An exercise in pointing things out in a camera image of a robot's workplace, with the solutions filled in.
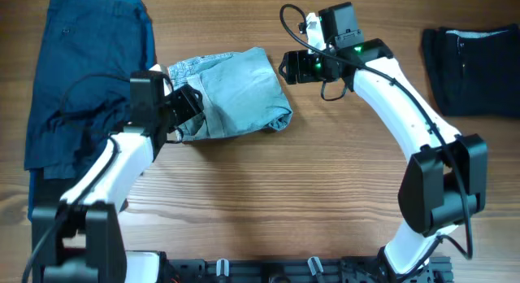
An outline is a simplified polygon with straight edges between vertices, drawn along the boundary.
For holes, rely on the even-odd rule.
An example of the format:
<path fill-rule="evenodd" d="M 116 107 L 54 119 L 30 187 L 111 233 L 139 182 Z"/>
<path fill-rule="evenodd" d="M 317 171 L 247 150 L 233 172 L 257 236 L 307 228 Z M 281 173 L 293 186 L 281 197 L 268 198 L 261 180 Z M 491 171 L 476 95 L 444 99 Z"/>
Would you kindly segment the light blue denim shorts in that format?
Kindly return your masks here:
<path fill-rule="evenodd" d="M 293 117 L 263 48 L 193 57 L 168 72 L 176 89 L 190 85 L 202 94 L 202 112 L 178 127 L 182 142 L 278 132 Z"/>

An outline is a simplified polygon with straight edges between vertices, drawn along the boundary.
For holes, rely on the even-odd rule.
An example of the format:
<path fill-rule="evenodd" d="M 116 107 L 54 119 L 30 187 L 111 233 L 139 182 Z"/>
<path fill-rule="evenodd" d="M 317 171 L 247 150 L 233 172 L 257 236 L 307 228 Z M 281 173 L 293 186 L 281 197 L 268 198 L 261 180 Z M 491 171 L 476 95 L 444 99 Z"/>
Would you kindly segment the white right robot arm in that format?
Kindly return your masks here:
<path fill-rule="evenodd" d="M 472 215 L 485 207 L 488 149 L 477 134 L 463 136 L 443 120 L 405 78 L 388 46 L 373 39 L 341 49 L 310 53 L 288 51 L 279 66 L 287 84 L 342 79 L 377 113 L 396 139 L 407 167 L 397 200 L 403 222 L 368 267 L 347 259 L 348 278 L 358 272 L 380 282 L 405 282 L 418 276 L 443 276 L 433 257 L 462 225 L 466 244 L 455 247 L 473 254 Z"/>

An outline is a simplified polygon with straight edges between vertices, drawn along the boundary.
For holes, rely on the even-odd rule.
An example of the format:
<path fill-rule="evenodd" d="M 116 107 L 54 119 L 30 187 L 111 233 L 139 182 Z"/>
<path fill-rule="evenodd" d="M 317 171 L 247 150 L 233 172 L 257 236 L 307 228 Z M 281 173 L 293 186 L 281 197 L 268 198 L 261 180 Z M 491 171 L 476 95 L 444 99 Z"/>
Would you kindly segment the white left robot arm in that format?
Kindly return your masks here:
<path fill-rule="evenodd" d="M 158 156 L 167 136 L 202 113 L 190 85 L 166 93 L 162 84 L 132 83 L 132 118 L 107 135 L 102 155 L 55 207 L 32 215 L 32 253 L 24 282 L 156 282 L 164 257 L 127 251 L 118 213 L 134 182 Z"/>

